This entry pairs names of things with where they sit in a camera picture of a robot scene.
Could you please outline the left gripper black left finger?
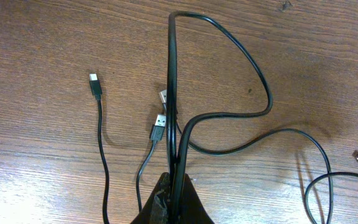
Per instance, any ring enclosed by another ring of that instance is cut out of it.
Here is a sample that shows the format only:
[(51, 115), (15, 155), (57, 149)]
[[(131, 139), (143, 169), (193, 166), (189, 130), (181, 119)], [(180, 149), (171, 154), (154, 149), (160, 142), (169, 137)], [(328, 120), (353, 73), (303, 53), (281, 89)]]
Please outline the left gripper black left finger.
[(131, 224), (167, 224), (169, 222), (168, 199), (170, 191), (170, 176), (164, 172), (147, 202)]

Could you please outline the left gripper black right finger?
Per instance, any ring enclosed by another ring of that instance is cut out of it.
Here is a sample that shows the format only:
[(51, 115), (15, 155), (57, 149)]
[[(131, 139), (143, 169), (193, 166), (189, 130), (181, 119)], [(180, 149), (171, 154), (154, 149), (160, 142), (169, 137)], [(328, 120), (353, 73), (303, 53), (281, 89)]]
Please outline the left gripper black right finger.
[(214, 224), (204, 209), (188, 174), (185, 175), (178, 222), (180, 224)]

